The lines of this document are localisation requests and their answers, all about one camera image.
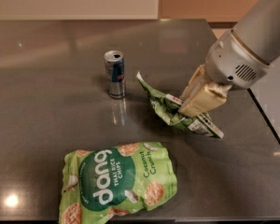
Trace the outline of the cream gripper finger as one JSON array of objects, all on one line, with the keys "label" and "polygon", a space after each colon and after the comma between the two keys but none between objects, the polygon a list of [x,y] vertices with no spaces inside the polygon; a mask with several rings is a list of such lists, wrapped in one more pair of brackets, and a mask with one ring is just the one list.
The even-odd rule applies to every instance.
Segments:
[{"label": "cream gripper finger", "polygon": [[231,84],[220,85],[214,81],[206,82],[198,97],[183,101],[178,112],[187,117],[196,117],[202,113],[218,108],[227,101]]},{"label": "cream gripper finger", "polygon": [[204,85],[206,84],[206,75],[204,71],[204,65],[201,64],[196,71],[194,72],[193,76],[191,77],[188,86],[184,89],[180,98],[183,101],[194,100],[198,97],[199,93],[203,89]]}]

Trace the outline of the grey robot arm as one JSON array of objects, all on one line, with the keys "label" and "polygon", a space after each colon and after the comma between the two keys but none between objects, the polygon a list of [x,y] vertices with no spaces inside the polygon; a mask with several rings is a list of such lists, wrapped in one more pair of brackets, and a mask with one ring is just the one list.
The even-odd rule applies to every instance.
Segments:
[{"label": "grey robot arm", "polygon": [[248,89],[280,56],[280,0],[258,2],[212,45],[180,96],[179,112],[195,117],[225,104],[231,89]]}]

